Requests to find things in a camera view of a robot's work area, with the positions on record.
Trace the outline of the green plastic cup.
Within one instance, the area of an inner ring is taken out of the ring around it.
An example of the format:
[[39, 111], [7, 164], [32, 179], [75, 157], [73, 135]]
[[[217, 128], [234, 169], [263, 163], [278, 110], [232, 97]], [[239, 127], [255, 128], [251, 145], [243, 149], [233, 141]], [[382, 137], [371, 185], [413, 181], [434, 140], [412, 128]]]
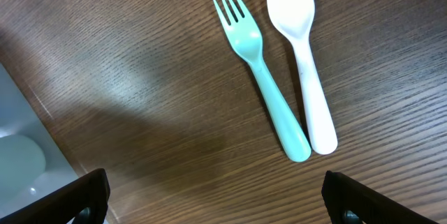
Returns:
[[12, 200], [45, 171], [43, 150], [23, 135], [1, 138], [1, 204]]

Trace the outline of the green plastic fork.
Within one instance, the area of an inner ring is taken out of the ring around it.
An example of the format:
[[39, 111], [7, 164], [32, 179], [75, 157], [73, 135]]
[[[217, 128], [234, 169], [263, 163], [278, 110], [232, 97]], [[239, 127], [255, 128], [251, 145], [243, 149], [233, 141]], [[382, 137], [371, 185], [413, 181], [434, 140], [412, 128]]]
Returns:
[[263, 37], [255, 19], [242, 0], [221, 2], [223, 8], [213, 1], [225, 35], [233, 51], [251, 69], [285, 154], [291, 161], [306, 161], [311, 147], [265, 64]]

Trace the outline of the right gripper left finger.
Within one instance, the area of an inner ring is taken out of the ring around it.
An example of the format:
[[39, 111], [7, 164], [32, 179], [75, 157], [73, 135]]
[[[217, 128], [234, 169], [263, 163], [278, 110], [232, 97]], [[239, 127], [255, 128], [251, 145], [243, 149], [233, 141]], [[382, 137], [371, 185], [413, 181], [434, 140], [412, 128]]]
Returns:
[[107, 174], [99, 168], [1, 218], [1, 224], [102, 224], [109, 197]]

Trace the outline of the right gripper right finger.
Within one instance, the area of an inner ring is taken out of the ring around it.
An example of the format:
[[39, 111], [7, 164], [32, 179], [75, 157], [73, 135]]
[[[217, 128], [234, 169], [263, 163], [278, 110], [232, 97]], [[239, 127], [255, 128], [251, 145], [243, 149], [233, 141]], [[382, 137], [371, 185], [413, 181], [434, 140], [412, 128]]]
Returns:
[[437, 224], [341, 172], [326, 172], [321, 195], [332, 223]]

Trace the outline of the clear plastic container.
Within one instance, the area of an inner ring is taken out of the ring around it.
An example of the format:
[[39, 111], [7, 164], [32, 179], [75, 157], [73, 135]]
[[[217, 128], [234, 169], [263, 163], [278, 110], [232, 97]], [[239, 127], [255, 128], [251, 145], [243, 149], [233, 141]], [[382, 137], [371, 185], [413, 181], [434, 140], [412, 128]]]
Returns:
[[104, 223], [103, 168], [79, 177], [5, 68], [1, 69], [1, 222]]

